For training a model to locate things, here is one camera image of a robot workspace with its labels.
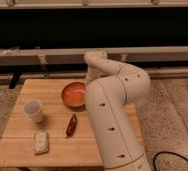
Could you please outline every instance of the black wall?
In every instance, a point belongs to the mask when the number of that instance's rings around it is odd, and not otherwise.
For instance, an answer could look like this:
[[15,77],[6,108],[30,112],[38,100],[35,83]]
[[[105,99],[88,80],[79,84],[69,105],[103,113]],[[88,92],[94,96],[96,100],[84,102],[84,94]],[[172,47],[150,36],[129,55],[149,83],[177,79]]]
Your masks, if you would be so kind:
[[0,48],[188,45],[188,8],[0,10]]

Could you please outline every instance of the black cable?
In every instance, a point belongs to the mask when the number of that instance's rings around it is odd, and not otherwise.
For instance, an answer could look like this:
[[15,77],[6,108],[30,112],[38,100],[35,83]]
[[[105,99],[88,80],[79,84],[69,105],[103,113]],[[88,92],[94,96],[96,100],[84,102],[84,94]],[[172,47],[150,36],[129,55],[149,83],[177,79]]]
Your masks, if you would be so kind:
[[157,171],[157,168],[156,168],[156,158],[161,155],[161,154],[171,154],[171,155],[174,155],[174,156],[177,156],[177,157],[180,157],[182,159],[184,159],[186,162],[188,162],[188,158],[178,154],[178,153],[174,153],[174,152],[170,152],[170,151],[161,151],[161,152],[158,152],[154,158],[153,158],[153,168],[155,171]]

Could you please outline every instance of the table leg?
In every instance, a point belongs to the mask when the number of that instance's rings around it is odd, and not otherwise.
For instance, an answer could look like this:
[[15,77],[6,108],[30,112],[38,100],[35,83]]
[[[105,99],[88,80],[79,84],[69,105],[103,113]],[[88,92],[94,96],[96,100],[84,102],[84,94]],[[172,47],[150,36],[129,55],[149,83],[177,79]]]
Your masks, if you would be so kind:
[[20,79],[20,76],[22,75],[21,71],[16,71],[11,79],[11,82],[9,84],[9,89],[14,89]]
[[31,171],[29,168],[27,167],[18,167],[19,170],[21,171]]

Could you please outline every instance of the sausage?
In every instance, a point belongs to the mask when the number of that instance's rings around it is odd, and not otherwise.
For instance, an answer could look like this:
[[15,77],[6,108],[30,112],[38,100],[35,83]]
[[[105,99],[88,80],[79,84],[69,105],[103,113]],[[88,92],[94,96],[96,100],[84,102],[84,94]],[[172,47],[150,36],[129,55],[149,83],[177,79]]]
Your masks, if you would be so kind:
[[76,126],[77,126],[77,117],[75,114],[73,114],[73,116],[71,117],[71,120],[68,124],[68,128],[66,130],[67,137],[70,137],[74,134]]

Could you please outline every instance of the tofu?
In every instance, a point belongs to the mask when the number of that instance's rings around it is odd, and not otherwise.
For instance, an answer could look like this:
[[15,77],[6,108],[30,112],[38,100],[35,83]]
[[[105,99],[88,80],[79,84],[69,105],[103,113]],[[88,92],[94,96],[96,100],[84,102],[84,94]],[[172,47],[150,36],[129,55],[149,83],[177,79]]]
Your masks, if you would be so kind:
[[35,155],[44,154],[49,151],[49,141],[47,132],[39,131],[35,133],[34,151]]

